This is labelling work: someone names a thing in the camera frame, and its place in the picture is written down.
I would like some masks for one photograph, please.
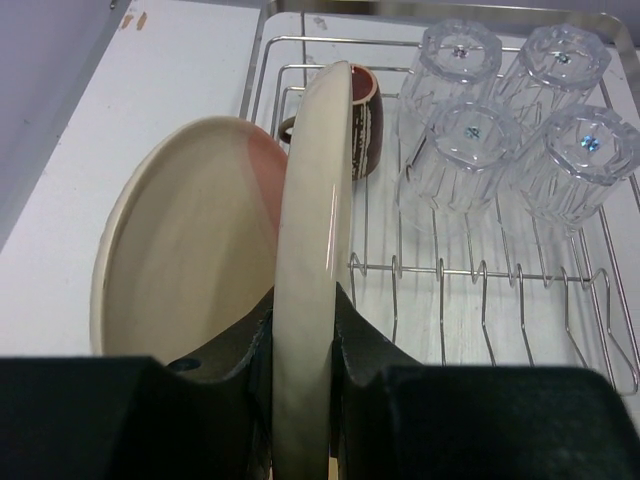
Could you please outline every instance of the upside-down glass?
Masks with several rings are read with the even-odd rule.
[[[470,97],[442,102],[398,177],[403,219],[439,236],[473,228],[519,146],[520,129],[502,106]]]
[[[610,61],[597,35],[567,24],[536,28],[494,97],[513,111],[526,141],[554,111],[585,102]]]
[[[489,96],[502,65],[502,42],[476,22],[445,20],[425,30],[402,85],[397,128],[405,160],[443,100]]]
[[[573,105],[555,112],[505,176],[502,226],[530,243],[565,239],[639,165],[640,133],[612,110]]]

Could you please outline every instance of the plate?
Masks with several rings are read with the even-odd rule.
[[[282,199],[273,311],[275,478],[327,478],[336,281],[348,291],[351,68],[305,89]]]
[[[136,169],[107,221],[91,292],[94,353],[164,363],[273,286],[287,157],[237,118],[195,121]]]

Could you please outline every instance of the mug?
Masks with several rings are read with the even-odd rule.
[[[351,179],[359,180],[369,175],[380,163],[382,150],[382,95],[378,80],[371,70],[351,64],[351,89],[353,92]],[[291,142],[296,117],[286,119],[278,127],[278,137]]]

